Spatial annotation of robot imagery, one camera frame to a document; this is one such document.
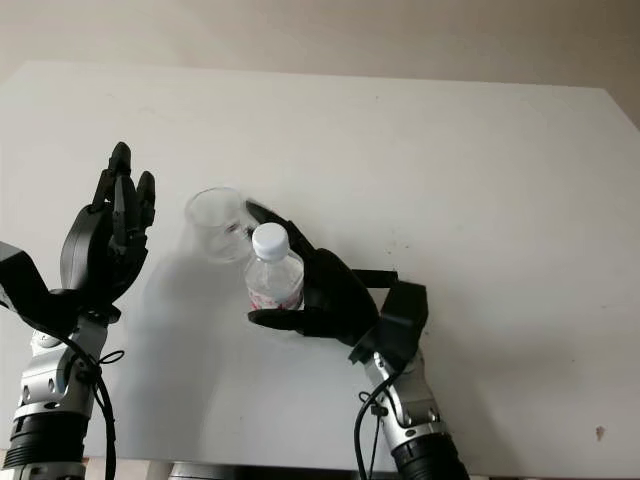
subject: wire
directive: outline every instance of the wire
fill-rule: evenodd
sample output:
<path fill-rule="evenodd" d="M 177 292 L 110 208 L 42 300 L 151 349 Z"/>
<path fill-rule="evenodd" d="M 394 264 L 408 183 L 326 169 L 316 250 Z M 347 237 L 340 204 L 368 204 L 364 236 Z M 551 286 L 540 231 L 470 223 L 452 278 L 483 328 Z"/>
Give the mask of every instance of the wire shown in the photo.
<path fill-rule="evenodd" d="M 104 424 L 107 437 L 107 454 L 105 459 L 105 480 L 114 480 L 116 476 L 116 428 L 115 417 L 113 416 L 113 405 L 111 404 L 111 397 L 109 397 L 109 391 L 102 379 L 102 368 L 100 364 L 114 363 L 120 360 L 124 356 L 123 350 L 116 350 L 114 352 L 105 355 L 100 360 L 96 360 L 87 352 L 85 352 L 80 345 L 73 340 L 66 338 L 62 335 L 57 336 L 58 340 L 67 345 L 73 352 L 82 360 L 85 365 L 91 370 L 91 373 L 95 376 L 92 382 L 92 388 L 96 403 L 102 411 L 104 417 Z"/>
<path fill-rule="evenodd" d="M 380 434 L 380 424 L 382 417 L 378 416 L 376 422 L 376 434 L 373 437 L 373 451 L 371 452 L 371 463 L 369 464 L 369 478 L 373 478 L 373 465 L 376 463 L 376 450 L 378 449 L 378 435 Z"/>
<path fill-rule="evenodd" d="M 402 371 L 404 368 L 401 368 L 395 371 L 393 374 L 389 376 L 386 380 L 381 382 L 376 388 L 374 388 L 373 392 L 369 395 L 369 397 L 364 401 L 362 407 L 360 407 L 360 411 L 356 416 L 356 421 L 353 426 L 353 445 L 356 451 L 356 461 L 358 462 L 358 474 L 360 475 L 361 480 L 368 480 L 369 476 L 367 476 L 367 471 L 364 466 L 364 459 L 362 458 L 362 447 L 360 445 L 360 430 L 362 428 L 362 419 L 364 418 L 365 413 L 369 410 L 369 407 L 376 402 L 376 399 L 380 396 L 380 394 L 389 388 L 396 379 L 402 375 Z"/>
<path fill-rule="evenodd" d="M 387 395 L 387 397 L 389 396 L 389 393 L 387 392 L 387 390 L 385 390 L 383 393 L 385 393 Z M 369 394 L 369 392 L 360 392 L 358 393 L 358 398 L 360 399 L 360 401 L 362 403 L 367 401 L 367 398 L 369 398 L 371 395 Z M 382 417 L 384 415 L 386 415 L 386 413 L 382 413 L 382 405 L 380 404 L 380 402 L 378 402 L 377 399 L 373 400 L 373 405 L 375 406 L 376 410 L 374 411 L 374 409 L 372 408 L 372 412 L 376 417 L 377 417 L 377 422 L 376 422 L 376 433 L 373 437 L 373 447 L 372 447 L 372 451 L 371 451 L 371 463 L 369 464 L 369 478 L 371 478 L 373 476 L 373 465 L 376 461 L 376 450 L 378 448 L 378 435 L 380 434 L 380 423 L 382 422 Z"/>

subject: bottle label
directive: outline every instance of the bottle label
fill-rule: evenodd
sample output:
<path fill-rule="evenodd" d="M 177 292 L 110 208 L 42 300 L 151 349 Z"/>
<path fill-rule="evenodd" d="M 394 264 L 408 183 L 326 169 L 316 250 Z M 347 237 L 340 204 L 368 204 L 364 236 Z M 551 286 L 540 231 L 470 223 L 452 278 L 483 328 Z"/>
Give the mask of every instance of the bottle label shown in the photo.
<path fill-rule="evenodd" d="M 302 285 L 285 299 L 276 299 L 249 289 L 252 310 L 275 308 L 279 310 L 297 310 L 302 304 Z"/>

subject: white table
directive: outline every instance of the white table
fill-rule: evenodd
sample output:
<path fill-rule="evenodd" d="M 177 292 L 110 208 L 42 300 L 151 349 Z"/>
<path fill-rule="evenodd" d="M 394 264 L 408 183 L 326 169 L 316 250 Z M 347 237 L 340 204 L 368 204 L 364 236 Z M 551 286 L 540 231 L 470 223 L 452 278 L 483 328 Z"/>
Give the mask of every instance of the white table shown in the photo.
<path fill-rule="evenodd" d="M 27 64 L 0 90 L 0 234 L 52 288 L 121 139 L 158 213 L 105 349 L 127 350 L 105 369 L 120 456 L 354 468 L 348 349 L 249 325 L 239 268 L 177 253 L 188 197 L 225 184 L 428 286 L 428 378 L 471 472 L 640 474 L 640 135 L 604 91 Z M 1 316 L 6 447 L 30 331 Z M 88 454 L 102 437 L 96 412 Z"/>

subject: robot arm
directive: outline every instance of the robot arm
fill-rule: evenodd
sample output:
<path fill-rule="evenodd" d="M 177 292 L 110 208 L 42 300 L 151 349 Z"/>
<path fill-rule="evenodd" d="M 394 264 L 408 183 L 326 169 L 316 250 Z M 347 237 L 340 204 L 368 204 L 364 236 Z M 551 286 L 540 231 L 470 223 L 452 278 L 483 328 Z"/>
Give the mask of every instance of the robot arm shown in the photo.
<path fill-rule="evenodd" d="M 145 230 L 155 213 L 153 176 L 143 173 L 135 189 L 130 173 L 131 152 L 119 143 L 64 242 L 62 290 L 48 291 L 31 258 L 0 242 L 0 305 L 35 329 L 2 479 L 84 478 L 94 399 L 105 416 L 105 476 L 115 476 L 113 411 L 99 359 L 107 328 L 120 317 L 113 302 L 146 258 Z"/>
<path fill-rule="evenodd" d="M 354 429 L 360 477 L 368 478 L 360 424 L 369 407 L 375 407 L 402 478 L 468 479 L 425 379 L 418 341 L 429 314 L 426 288 L 399 281 L 396 272 L 351 270 L 332 252 L 315 249 L 292 222 L 253 201 L 247 202 L 247 210 L 260 223 L 283 225 L 291 248 L 305 262 L 304 310 L 257 310 L 248 314 L 249 320 L 353 347 L 349 359 L 365 366 L 375 386 Z M 380 312 L 367 288 L 389 288 Z"/>

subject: beige wall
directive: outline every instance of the beige wall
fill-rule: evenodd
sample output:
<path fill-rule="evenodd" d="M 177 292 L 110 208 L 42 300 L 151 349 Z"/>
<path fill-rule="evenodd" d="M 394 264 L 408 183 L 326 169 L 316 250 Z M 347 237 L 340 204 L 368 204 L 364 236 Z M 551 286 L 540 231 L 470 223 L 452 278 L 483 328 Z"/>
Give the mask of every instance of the beige wall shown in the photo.
<path fill-rule="evenodd" d="M 4 0 L 27 59 L 606 88 L 640 124 L 637 0 Z"/>

